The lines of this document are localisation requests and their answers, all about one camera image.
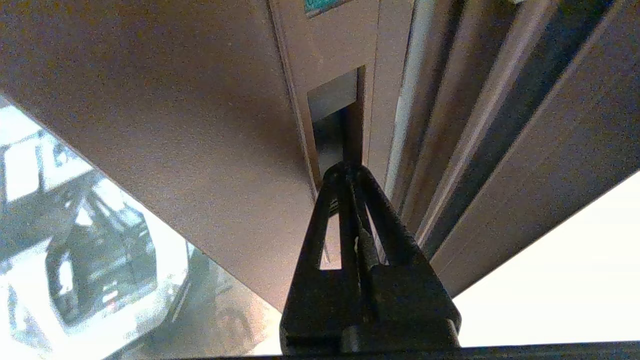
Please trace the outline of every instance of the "rectangular slot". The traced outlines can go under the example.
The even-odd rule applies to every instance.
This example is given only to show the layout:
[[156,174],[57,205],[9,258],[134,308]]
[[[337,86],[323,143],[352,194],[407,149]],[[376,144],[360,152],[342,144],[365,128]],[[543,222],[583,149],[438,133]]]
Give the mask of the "rectangular slot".
[[320,270],[338,270],[342,268],[340,255],[340,220],[338,215],[329,218],[324,235],[324,246],[320,260]]
[[342,160],[362,161],[363,74],[354,69],[307,94],[320,176]]

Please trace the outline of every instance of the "beige metal panel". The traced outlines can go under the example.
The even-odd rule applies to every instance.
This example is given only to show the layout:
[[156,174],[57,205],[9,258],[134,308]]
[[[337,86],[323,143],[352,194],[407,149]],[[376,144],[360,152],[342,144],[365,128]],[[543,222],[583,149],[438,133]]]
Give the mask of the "beige metal panel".
[[281,309],[312,196],[266,2],[4,10],[1,90]]
[[433,257],[452,296],[640,168],[638,11],[609,10]]
[[515,16],[515,5],[469,1],[449,53],[438,95],[415,163],[402,219],[410,231],[422,222],[431,197],[464,130]]
[[351,0],[313,17],[303,0],[269,3],[312,178],[322,174],[307,93],[360,69],[362,161],[384,183],[413,2]]
[[[307,92],[351,70],[364,68],[362,148],[369,148],[373,69],[378,27],[378,1],[352,0],[307,17],[303,0],[269,0],[289,93],[298,119],[308,171],[315,184],[322,174]],[[363,151],[363,162],[367,162]]]
[[403,206],[463,8],[462,0],[432,1],[433,4],[428,1],[416,4],[406,59],[396,117],[397,126],[405,127],[406,134],[395,139],[402,134],[399,127],[394,131],[394,141],[402,149],[395,160],[398,164],[394,164],[396,175],[387,179],[393,181],[391,200],[396,209]]
[[383,188],[387,180],[412,12],[413,1],[380,0],[368,166]]
[[474,151],[480,146],[500,108],[505,106],[507,94],[556,13],[558,3],[559,0],[532,0],[519,8],[513,26],[509,29],[509,35],[449,159],[449,166],[442,175],[418,228],[416,239],[419,245],[424,243],[433,230],[437,217],[442,214],[444,206],[453,195],[465,167],[469,166]]

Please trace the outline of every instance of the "road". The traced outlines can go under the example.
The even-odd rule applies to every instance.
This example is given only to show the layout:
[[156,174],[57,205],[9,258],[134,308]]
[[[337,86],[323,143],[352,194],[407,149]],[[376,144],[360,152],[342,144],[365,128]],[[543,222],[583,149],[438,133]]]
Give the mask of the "road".
[[277,338],[280,313],[212,261],[193,284],[175,322],[132,344],[121,359],[239,356]]

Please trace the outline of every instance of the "parked car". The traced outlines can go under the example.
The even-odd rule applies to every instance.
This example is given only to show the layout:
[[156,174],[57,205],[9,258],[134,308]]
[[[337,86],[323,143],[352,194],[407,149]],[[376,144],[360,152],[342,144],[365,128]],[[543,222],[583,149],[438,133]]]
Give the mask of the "parked car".
[[19,110],[0,109],[0,343],[13,357],[103,359],[174,321],[208,259],[158,223]]

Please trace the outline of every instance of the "clamp jaw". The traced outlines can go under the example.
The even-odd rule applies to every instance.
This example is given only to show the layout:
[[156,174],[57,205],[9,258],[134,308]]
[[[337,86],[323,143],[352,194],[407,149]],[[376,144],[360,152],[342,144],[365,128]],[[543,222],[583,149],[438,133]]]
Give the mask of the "clamp jaw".
[[[320,270],[327,223],[335,212],[342,268]],[[282,313],[282,352],[445,350],[459,347],[460,322],[369,170],[350,163],[327,170]]]

